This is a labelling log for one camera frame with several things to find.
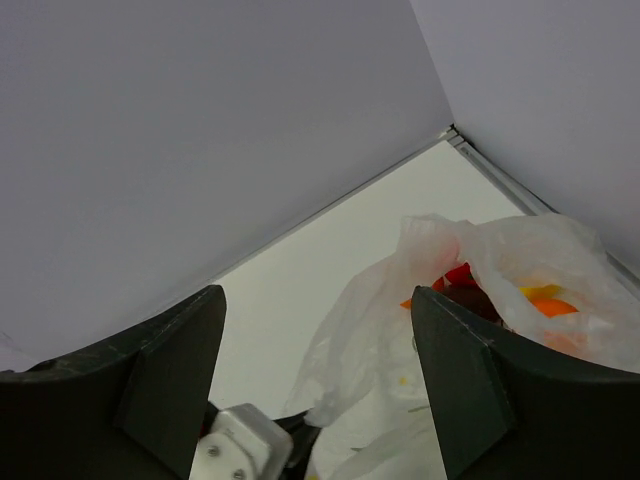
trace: brown object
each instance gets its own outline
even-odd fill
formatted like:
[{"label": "brown object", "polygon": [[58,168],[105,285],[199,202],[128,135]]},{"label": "brown object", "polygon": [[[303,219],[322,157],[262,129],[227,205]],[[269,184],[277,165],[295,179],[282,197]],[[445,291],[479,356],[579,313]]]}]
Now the brown object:
[{"label": "brown object", "polygon": [[493,303],[480,288],[449,285],[444,288],[442,294],[479,317],[502,325],[502,319],[493,307]]}]

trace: gray wall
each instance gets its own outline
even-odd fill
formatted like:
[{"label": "gray wall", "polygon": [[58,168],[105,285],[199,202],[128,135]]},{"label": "gray wall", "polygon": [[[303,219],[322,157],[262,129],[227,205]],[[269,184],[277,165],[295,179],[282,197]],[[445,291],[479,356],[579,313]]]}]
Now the gray wall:
[{"label": "gray wall", "polygon": [[640,4],[412,0],[456,124],[640,269]]},{"label": "gray wall", "polygon": [[193,292],[452,116],[408,0],[61,0],[0,4],[0,122],[0,333],[46,357]]}]

